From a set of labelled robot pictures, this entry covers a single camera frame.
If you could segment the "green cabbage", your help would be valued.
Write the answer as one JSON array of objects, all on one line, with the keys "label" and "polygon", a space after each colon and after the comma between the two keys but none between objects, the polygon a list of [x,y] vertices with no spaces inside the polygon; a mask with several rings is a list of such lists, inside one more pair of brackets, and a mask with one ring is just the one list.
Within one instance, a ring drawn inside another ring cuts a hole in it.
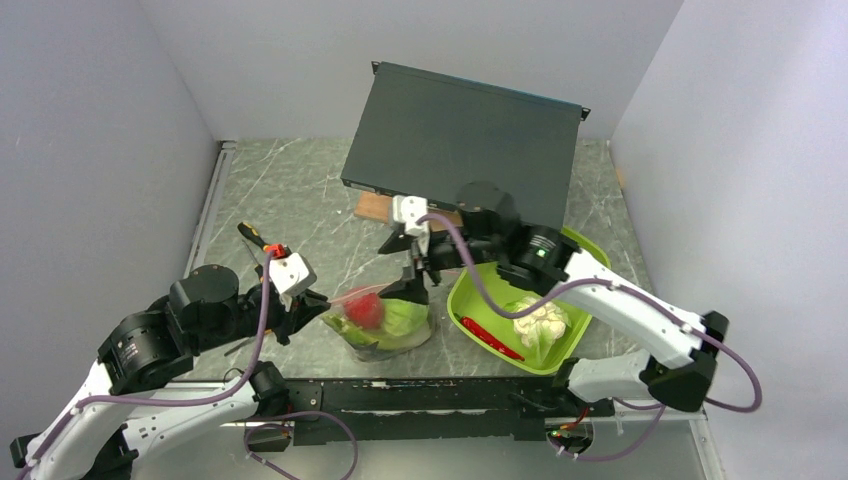
[{"label": "green cabbage", "polygon": [[384,319],[381,329],[388,335],[409,340],[427,339],[431,334],[429,307],[401,300],[382,300]]}]

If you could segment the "clear zip top bag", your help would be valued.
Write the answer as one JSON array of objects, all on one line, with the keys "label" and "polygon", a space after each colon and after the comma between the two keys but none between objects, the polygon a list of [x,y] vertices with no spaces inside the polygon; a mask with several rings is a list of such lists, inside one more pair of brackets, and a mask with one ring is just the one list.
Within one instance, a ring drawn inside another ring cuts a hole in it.
[{"label": "clear zip top bag", "polygon": [[330,301],[321,320],[360,362],[378,362],[427,342],[435,331],[430,309],[405,300],[383,299],[382,284],[354,288]]}]

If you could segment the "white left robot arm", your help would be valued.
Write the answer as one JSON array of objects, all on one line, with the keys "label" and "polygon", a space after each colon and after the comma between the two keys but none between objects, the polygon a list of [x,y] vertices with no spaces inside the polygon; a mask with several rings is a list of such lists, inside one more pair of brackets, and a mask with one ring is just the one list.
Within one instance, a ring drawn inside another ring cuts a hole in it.
[{"label": "white left robot arm", "polygon": [[136,462],[222,424],[290,413],[281,373],[258,356],[229,381],[195,391],[170,387],[201,353],[241,339],[260,342],[266,331],[287,344],[329,307],[300,256],[272,261],[260,277],[241,293],[231,269],[204,265],[125,317],[62,413],[43,432],[11,443],[19,477],[127,479]]}]

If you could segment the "red tomato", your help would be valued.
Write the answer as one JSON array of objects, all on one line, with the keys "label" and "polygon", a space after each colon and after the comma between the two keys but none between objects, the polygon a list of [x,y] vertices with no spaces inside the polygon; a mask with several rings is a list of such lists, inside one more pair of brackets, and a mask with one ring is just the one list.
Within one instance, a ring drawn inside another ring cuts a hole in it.
[{"label": "red tomato", "polygon": [[349,321],[366,330],[379,328],[385,315],[382,300],[377,293],[353,298],[343,304],[343,310]]}]

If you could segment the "green celery stalks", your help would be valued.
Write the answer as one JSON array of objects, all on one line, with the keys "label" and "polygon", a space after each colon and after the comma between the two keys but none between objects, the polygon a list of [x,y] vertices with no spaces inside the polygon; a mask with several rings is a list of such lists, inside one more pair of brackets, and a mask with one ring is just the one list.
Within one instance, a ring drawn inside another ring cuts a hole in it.
[{"label": "green celery stalks", "polygon": [[362,328],[343,315],[327,314],[322,317],[322,320],[354,349],[395,350],[399,346],[398,340],[382,329]]}]

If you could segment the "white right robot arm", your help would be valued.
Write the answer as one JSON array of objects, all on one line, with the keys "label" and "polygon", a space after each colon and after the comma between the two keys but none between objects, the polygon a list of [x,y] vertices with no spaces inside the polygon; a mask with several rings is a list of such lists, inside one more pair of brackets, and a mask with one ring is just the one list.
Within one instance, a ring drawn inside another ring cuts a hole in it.
[{"label": "white right robot arm", "polygon": [[557,411],[574,415],[587,404],[612,397],[652,398],[684,412],[701,409],[729,324],[723,315],[698,315],[659,300],[561,231],[523,220],[513,197],[490,182],[463,186],[457,205],[460,226],[430,212],[422,197],[393,197],[388,214],[393,232],[379,251],[405,251],[409,264],[399,280],[380,292],[381,298],[424,305],[429,300],[426,277],[439,283],[441,271],[464,266],[490,309],[503,315],[475,269],[491,264],[509,285],[539,296],[521,316],[559,300],[640,347],[630,355],[564,361],[550,391]]}]

